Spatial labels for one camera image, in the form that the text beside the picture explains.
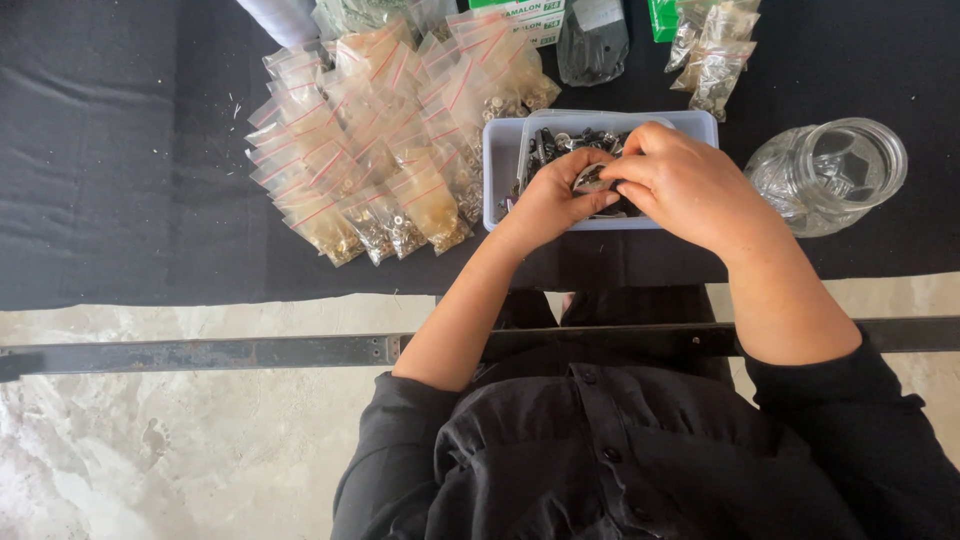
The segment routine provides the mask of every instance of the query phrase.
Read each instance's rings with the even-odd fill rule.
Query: hand
[[[647,122],[627,138],[623,156],[600,178],[627,180],[617,190],[639,209],[728,265],[792,238],[733,161],[704,142]]]
[[[613,156],[596,148],[579,148],[543,167],[523,191],[493,235],[524,258],[577,222],[620,199],[613,191],[573,197],[570,187],[580,171]]]

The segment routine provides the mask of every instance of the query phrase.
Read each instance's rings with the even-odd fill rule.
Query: pile of plastic bags
[[[760,0],[677,0],[677,35],[665,72],[684,67],[670,87],[693,92],[690,110],[726,121],[725,106],[754,52],[750,41]]]
[[[359,7],[318,10],[374,13]],[[348,19],[359,24],[335,18],[333,41],[263,59],[272,97],[250,117],[251,178],[334,266],[363,253],[379,265],[427,243],[440,255],[481,217],[484,125],[547,107],[560,88],[500,11],[419,0],[368,16],[381,26],[363,33]]]

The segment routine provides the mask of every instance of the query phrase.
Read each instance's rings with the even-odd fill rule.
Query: metal table frame
[[[882,353],[960,351],[960,316],[858,319]],[[393,365],[411,333],[0,347],[0,382],[24,375]],[[558,340],[637,356],[740,356],[733,323],[493,331],[483,362]]]

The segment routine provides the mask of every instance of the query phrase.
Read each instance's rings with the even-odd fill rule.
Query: clear glass jar
[[[823,236],[852,225],[900,189],[906,150],[883,124],[843,118],[775,136],[743,172],[795,236]]]

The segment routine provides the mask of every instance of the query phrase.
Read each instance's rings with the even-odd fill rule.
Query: woman
[[[333,537],[960,537],[960,474],[923,400],[900,395],[733,162],[656,123],[623,154],[544,167],[376,379]],[[571,198],[597,161],[628,182]],[[721,381],[572,344],[473,380],[523,258],[621,195],[727,265],[760,410]],[[505,366],[521,376],[488,377]]]

